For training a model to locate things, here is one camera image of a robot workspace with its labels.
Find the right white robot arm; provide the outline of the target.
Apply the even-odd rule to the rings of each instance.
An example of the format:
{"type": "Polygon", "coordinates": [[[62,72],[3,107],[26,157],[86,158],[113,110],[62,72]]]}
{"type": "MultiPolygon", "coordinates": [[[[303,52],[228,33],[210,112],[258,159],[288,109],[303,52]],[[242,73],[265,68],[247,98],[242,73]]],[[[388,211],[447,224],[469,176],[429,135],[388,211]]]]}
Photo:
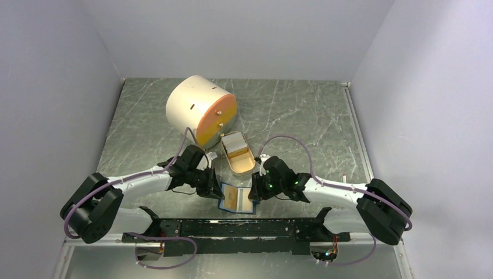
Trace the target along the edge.
{"type": "Polygon", "coordinates": [[[277,156],[261,155],[252,173],[249,199],[255,203],[284,194],[296,202],[319,203],[330,210],[314,224],[322,241],[339,233],[369,233],[380,242],[397,245],[408,230],[412,207],[383,180],[351,184],[310,173],[296,173],[277,156]]]}

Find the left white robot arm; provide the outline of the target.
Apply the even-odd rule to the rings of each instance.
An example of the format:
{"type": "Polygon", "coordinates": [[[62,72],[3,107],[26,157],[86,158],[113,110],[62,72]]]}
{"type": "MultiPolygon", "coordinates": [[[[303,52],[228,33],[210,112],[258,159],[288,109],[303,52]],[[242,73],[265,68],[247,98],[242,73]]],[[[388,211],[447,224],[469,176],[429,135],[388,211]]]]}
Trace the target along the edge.
{"type": "Polygon", "coordinates": [[[203,198],[224,199],[212,158],[196,145],[134,174],[105,177],[90,174],[60,211],[68,238],[93,244],[106,234],[128,234],[152,242],[167,237],[160,217],[146,206],[132,208],[138,198],[188,185],[203,198]]]}

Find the blue leather card holder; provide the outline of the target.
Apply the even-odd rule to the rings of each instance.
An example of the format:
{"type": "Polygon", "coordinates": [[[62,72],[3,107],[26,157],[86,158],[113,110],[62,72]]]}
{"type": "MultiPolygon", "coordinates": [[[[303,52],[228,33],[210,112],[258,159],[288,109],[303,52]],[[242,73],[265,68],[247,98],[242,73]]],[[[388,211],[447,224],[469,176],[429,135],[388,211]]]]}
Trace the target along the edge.
{"type": "Polygon", "coordinates": [[[219,200],[219,210],[238,213],[254,214],[256,205],[248,198],[251,187],[236,187],[227,183],[220,184],[224,199],[219,200]]]}

